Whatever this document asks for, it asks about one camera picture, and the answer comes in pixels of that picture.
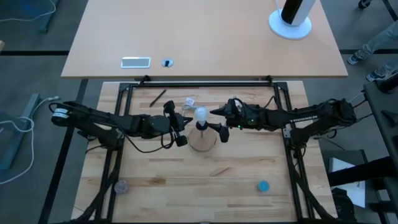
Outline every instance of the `wooden work surface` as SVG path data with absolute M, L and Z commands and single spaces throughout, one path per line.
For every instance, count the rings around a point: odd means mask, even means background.
M 62 77 L 348 75 L 319 0 L 302 40 L 270 30 L 276 8 L 275 0 L 89 0 Z M 152 62 L 148 69 L 121 69 L 123 57 Z M 161 66 L 167 57 L 174 60 L 170 68 Z
M 119 83 L 104 83 L 98 110 L 114 112 Z M 307 106 L 302 82 L 289 82 L 293 107 Z M 135 89 L 130 114 L 162 114 L 166 101 L 174 100 L 176 112 L 186 97 L 209 110 L 223 106 L 237 96 L 246 103 L 265 105 L 273 89 L 262 88 L 168 88 L 153 106 L 150 102 L 161 88 Z M 275 109 L 274 102 L 269 105 Z M 193 117 L 192 111 L 186 116 Z M 211 122 L 224 118 L 210 115 Z M 188 136 L 195 122 L 184 134 Z M 129 142 L 124 144 L 120 180 L 129 192 L 116 196 L 114 222 L 289 222 L 295 221 L 294 203 L 280 131 L 230 129 L 228 143 L 217 140 L 215 147 L 199 153 L 186 145 L 143 154 Z M 142 150 L 160 146 L 159 138 L 132 139 Z M 88 147 L 97 146 L 91 142 Z M 106 150 L 95 149 L 86 155 L 75 200 L 73 218 L 81 214 L 99 191 Z M 318 141 L 308 143 L 304 157 L 310 189 L 326 210 L 336 215 Z M 256 185 L 267 180 L 271 189 L 261 194 Z M 107 211 L 108 197 L 104 211 Z

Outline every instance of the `white cable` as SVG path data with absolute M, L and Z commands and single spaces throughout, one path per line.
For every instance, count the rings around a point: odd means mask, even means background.
M 50 0 L 52 6 L 53 6 L 53 10 L 51 12 L 46 12 L 44 14 L 38 15 L 33 19 L 16 19 L 16 18 L 10 18 L 10 19 L 0 19 L 0 22 L 7 22 L 7 21 L 22 21 L 22 22 L 32 22 L 35 21 L 36 19 L 42 17 L 42 16 L 46 16 L 49 14 L 53 14 L 55 13 L 55 11 L 57 10 L 57 7 L 55 6 L 54 2 L 52 2 L 52 0 Z
M 282 12 L 279 12 L 280 11 L 280 7 L 279 7 L 278 0 L 275 0 L 275 3 L 276 3 L 276 9 L 278 10 L 278 15 L 279 15 L 280 19 L 282 19 L 282 16 L 281 16 Z
M 58 96 L 56 96 L 56 97 L 53 97 L 53 98 L 47 98 L 47 99 L 42 100 L 42 101 L 35 107 L 35 109 L 33 110 L 33 112 L 32 112 L 32 117 L 33 117 L 34 113 L 36 112 L 36 110 L 37 110 L 43 103 L 45 103 L 45 102 L 47 102 L 47 101 L 55 101 L 55 100 L 59 100 L 59 99 L 60 99 L 60 98 L 59 98 Z M 30 160 L 30 164 L 29 164 L 29 166 L 27 167 L 27 169 L 26 169 L 24 172 L 21 172 L 20 174 L 16 175 L 15 177 L 13 177 L 13 178 L 11 178 L 11 179 L 8 179 L 8 180 L 5 180 L 5 181 L 3 181 L 3 182 L 0 182 L 0 185 L 6 184 L 6 183 L 8 183 L 8 182 L 10 182 L 10 181 L 13 181 L 13 180 L 17 179 L 18 177 L 24 175 L 26 172 L 28 172 L 28 171 L 30 170 L 30 168 L 32 167 L 33 162 L 34 162 L 34 160 L 35 160 L 35 150 L 34 150 L 34 144 L 33 144 L 33 143 L 34 143 L 34 131 L 33 131 L 34 122 L 33 122 L 33 120 L 31 120 L 30 118 L 26 118 L 26 117 L 20 117 L 20 119 L 26 119 L 26 120 L 30 121 L 31 127 L 30 127 L 28 130 L 21 130 L 21 129 L 19 129 L 19 128 L 15 125 L 15 123 L 12 122 L 12 121 L 1 121 L 0 124 L 12 123 L 12 124 L 14 125 L 14 127 L 15 127 L 18 131 L 20 131 L 20 132 L 22 132 L 22 133 L 26 133 L 26 132 L 32 131 L 32 137 L 31 137 L 32 159 Z
M 350 99 L 350 100 L 348 101 L 348 103 L 351 103 L 352 101 L 354 101 L 355 99 L 357 99 L 359 96 L 361 96 L 361 95 L 363 95 L 363 94 L 364 94 L 364 92 L 359 93 L 358 95 L 354 96 L 354 98 Z

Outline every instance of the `blue cap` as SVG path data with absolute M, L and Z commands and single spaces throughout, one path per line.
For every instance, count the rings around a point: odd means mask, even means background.
M 261 192 L 267 192 L 269 190 L 268 181 L 265 181 L 265 180 L 260 181 L 259 184 L 257 185 L 257 188 Z

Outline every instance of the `cable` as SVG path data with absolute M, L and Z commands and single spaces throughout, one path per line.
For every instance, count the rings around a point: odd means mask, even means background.
M 91 148 L 89 148 L 89 149 L 86 150 L 86 154 L 87 154 L 87 152 L 90 152 L 91 150 L 94 150 L 94 149 L 97 149 L 97 148 L 103 147 L 103 146 L 104 146 L 103 144 L 100 144 L 99 146 L 91 147 Z
M 275 3 L 276 3 L 276 9 L 278 10 L 279 17 L 280 17 L 280 19 L 282 19 L 282 16 L 281 16 L 282 13 L 279 13 L 280 7 L 279 7 L 278 0 L 275 0 Z
M 331 144 L 334 144 L 335 146 L 339 147 L 339 148 L 342 149 L 343 151 L 346 151 L 345 148 L 343 148 L 343 147 L 340 146 L 339 144 L 337 144 L 337 143 L 335 143 L 335 142 L 333 142 L 332 140 L 329 140 L 329 139 L 327 139 L 327 138 L 324 138 L 324 137 L 319 136 L 319 137 L 314 137 L 314 139 L 315 139 L 315 140 L 318 140 L 318 139 L 326 140 L 326 141 L 330 142 Z
M 304 152 L 303 152 L 303 154 L 301 155 L 301 158 L 304 158 L 304 155 L 305 155 L 305 152 L 306 152 L 306 151 L 307 151 L 307 147 L 304 148 Z
M 46 16 L 46 15 L 49 15 L 49 14 L 53 14 L 53 13 L 55 13 L 55 11 L 57 10 L 57 7 L 55 6 L 54 2 L 52 2 L 52 0 L 50 0 L 50 2 L 51 2 L 51 4 L 52 4 L 52 6 L 53 6 L 53 10 L 52 10 L 51 12 L 43 13 L 43 14 L 41 14 L 41 15 L 36 16 L 36 17 L 33 18 L 33 19 L 16 19 L 16 18 L 10 18 L 10 19 L 0 19 L 0 22 L 7 22 L 7 21 L 32 22 L 32 21 L 35 21 L 36 19 L 38 19 L 38 18 L 40 18 L 40 17 L 42 17 L 42 16 Z
M 365 119 L 365 118 L 367 118 L 367 117 L 370 117 L 370 116 L 372 116 L 372 115 L 373 115 L 373 113 L 368 114 L 368 115 L 366 115 L 366 116 L 363 116 L 362 118 L 359 118 L 359 119 L 356 121 L 356 123 L 358 123 L 358 122 L 362 121 L 363 119 Z
M 268 101 L 268 103 L 265 105 L 264 109 L 267 108 L 267 107 L 269 106 L 269 104 L 271 103 L 271 100 L 272 100 L 272 99 L 276 100 L 276 99 L 275 99 L 275 96 L 272 96 L 271 98 L 269 98 L 269 101 Z
M 363 119 L 368 118 L 368 117 L 370 117 L 370 116 L 372 116 L 372 115 L 373 115 L 373 113 L 368 114 L 368 115 L 366 115 L 366 116 L 363 116 L 362 118 L 357 119 L 356 122 L 355 122 L 354 124 L 356 124 L 356 123 L 362 121 Z M 345 129 L 345 128 L 348 128 L 348 127 L 349 127 L 349 126 L 339 127 L 339 128 L 334 128 L 334 129 L 329 129 L 329 130 L 323 132 L 322 134 L 328 134 L 328 133 L 334 131 L 335 134 L 334 134 L 332 137 L 329 137 L 329 136 L 328 136 L 328 138 L 334 138 L 334 137 L 336 137 L 337 131 L 338 131 L 338 130 L 342 130 L 342 129 Z
M 351 103 L 352 101 L 354 101 L 355 99 L 357 99 L 357 97 L 359 97 L 359 96 L 361 96 L 361 95 L 363 95 L 363 94 L 364 94 L 364 92 L 359 93 L 358 95 L 354 96 L 354 98 L 350 99 L 350 100 L 348 101 L 348 103 Z
M 126 137 L 127 138 L 127 140 L 132 144 L 132 146 L 134 146 L 139 152 L 141 152 L 141 153 L 152 153 L 152 152 L 156 152 L 156 151 L 159 151 L 159 150 L 161 150 L 161 149 L 163 149 L 163 146 L 160 146 L 159 148 L 157 148 L 157 149 L 154 149 L 154 150 L 151 150 L 151 151 L 142 151 L 142 150 L 140 150 L 134 143 L 133 143 L 133 141 L 130 139 L 130 137 L 127 135 L 127 134 L 124 134 L 124 137 Z
M 355 105 L 353 108 L 356 108 L 357 106 L 360 106 L 360 105 L 363 104 L 365 101 L 366 101 L 366 99 L 363 100 L 362 102 L 358 103 L 357 105 Z
M 59 100 L 59 99 L 60 99 L 59 96 L 56 96 L 56 97 L 53 97 L 53 98 L 47 98 L 47 99 L 42 100 L 42 101 L 34 108 L 34 110 L 33 110 L 33 112 L 32 112 L 32 117 L 33 117 L 33 115 L 35 114 L 35 112 L 37 111 L 37 109 L 38 109 L 43 103 L 45 103 L 46 101 L 53 101 L 53 100 Z M 10 182 L 10 181 L 13 181 L 13 180 L 15 180 L 16 178 L 18 178 L 18 177 L 24 175 L 26 172 L 28 172 L 28 171 L 30 170 L 30 168 L 32 167 L 33 162 L 34 162 L 34 160 L 35 160 L 34 144 L 33 144 L 33 143 L 34 143 L 34 130 L 33 130 L 33 128 L 34 128 L 34 122 L 33 122 L 32 119 L 26 118 L 26 117 L 20 117 L 19 119 L 28 120 L 28 121 L 30 122 L 30 128 L 27 129 L 27 130 L 21 130 L 21 129 L 19 129 L 19 128 L 15 125 L 15 123 L 12 122 L 12 121 L 1 121 L 0 124 L 12 123 L 12 124 L 14 125 L 14 127 L 15 127 L 18 131 L 20 131 L 20 132 L 22 132 L 22 133 L 27 133 L 27 132 L 29 132 L 29 131 L 32 131 L 31 144 L 30 144 L 30 145 L 31 145 L 31 149 L 32 149 L 32 159 L 30 160 L 30 164 L 29 164 L 29 166 L 27 167 L 26 170 L 24 170 L 23 172 L 21 172 L 20 174 L 14 176 L 14 177 L 11 178 L 11 179 L 8 179 L 8 180 L 5 180 L 5 181 L 3 181 L 3 182 L 0 182 L 0 185 L 6 184 L 6 183 L 8 183 L 8 182 Z

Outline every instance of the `floor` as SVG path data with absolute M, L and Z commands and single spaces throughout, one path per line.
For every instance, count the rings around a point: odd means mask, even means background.
M 340 49 L 358 49 L 371 37 L 393 22 L 384 1 L 374 0 L 364 11 L 357 8 L 358 0 L 322 0 L 323 7 Z M 37 0 L 27 6 L 27 0 L 0 1 L 1 18 L 36 15 L 50 10 L 47 0 Z M 390 0 L 398 11 L 398 1 Z M 69 50 L 85 9 L 86 0 L 60 1 L 48 34 L 38 29 L 40 20 L 34 22 L 0 22 L 0 39 L 6 42 L 4 50 Z M 397 43 L 386 49 L 398 49 Z M 345 60 L 349 55 L 342 55 Z M 349 77 L 342 79 L 305 79 L 305 88 L 311 104 L 329 98 L 352 98 L 366 83 L 365 75 L 388 60 L 397 60 L 396 54 L 373 55 L 366 63 L 346 65 Z M 74 100 L 79 80 L 62 80 L 60 74 L 66 56 L 55 57 L 0 57 L 0 107 L 9 114 L 18 116 L 32 93 L 42 98 L 58 95 L 63 100 Z M 101 83 L 105 80 L 90 80 L 83 104 L 95 107 Z M 358 116 L 370 113 L 369 106 L 359 107 Z M 0 185 L 0 220 L 3 223 L 37 223 L 44 198 L 57 162 L 65 129 L 50 122 L 51 112 L 46 106 L 35 114 L 35 162 L 27 175 Z M 7 135 L 0 136 L 0 144 L 7 143 Z M 368 159 L 387 155 L 387 150 L 373 117 L 339 131 L 334 142 L 347 150 L 364 149 Z M 339 150 L 334 145 L 320 140 L 322 151 Z M 79 176 L 84 160 L 86 141 L 74 135 L 62 175 L 58 194 L 50 216 L 50 222 L 62 222 L 70 218 Z M 12 174 L 24 170 L 30 162 L 30 138 L 25 138 L 12 167 Z M 0 181 L 7 175 L 0 175 Z M 377 215 L 368 209 L 357 209 L 358 221 L 379 223 Z

